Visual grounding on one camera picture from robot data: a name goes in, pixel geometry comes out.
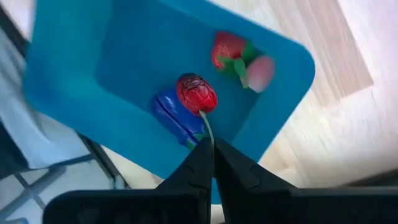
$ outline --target blue plastic tray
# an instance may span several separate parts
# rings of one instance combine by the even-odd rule
[[[301,45],[204,0],[38,0],[36,16],[24,80],[31,105],[162,178],[190,151],[151,115],[150,101],[181,74],[213,86],[215,136],[255,161],[315,74]],[[262,94],[216,72],[210,51],[218,30],[275,59]]]

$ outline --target light wood surface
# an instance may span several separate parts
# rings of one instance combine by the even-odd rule
[[[23,6],[11,6],[10,13],[27,36],[29,1],[0,0]],[[260,165],[298,187],[336,186],[398,167],[398,1],[215,3],[302,43],[315,59],[311,90]],[[132,187],[159,183],[131,161],[106,152]]]

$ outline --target green leaf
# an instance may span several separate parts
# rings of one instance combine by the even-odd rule
[[[254,59],[256,59],[257,50],[254,48],[252,43],[247,41],[241,55],[246,65],[249,65]]]
[[[243,88],[248,87],[248,71],[246,70],[246,66],[244,64],[243,59],[238,58],[234,61],[235,72],[241,77]]]

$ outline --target red lollipop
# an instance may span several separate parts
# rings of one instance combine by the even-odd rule
[[[209,113],[217,106],[214,89],[195,73],[183,74],[177,81],[177,96],[189,111],[200,116],[200,111]]]

